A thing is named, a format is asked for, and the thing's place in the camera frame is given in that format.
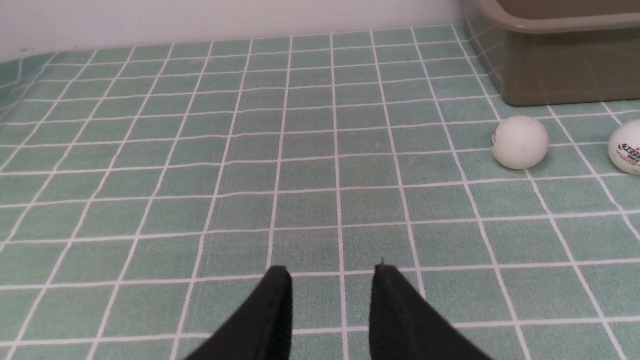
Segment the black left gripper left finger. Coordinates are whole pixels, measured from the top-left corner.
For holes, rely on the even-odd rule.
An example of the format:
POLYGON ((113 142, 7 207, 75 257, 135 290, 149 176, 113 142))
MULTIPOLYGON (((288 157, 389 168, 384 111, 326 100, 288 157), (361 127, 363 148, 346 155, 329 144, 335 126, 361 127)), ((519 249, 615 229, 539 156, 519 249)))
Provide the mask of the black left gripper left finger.
POLYGON ((242 305, 188 360, 288 360, 293 291, 285 266, 271 266, 242 305))

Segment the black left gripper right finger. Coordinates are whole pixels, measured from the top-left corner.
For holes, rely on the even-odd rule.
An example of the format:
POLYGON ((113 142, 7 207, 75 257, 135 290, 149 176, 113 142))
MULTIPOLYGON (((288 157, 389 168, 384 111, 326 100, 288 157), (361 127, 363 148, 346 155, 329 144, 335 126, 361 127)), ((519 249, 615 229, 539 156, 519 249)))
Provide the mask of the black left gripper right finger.
POLYGON ((369 309, 373 360, 489 360, 456 330, 393 265, 377 264, 369 309))

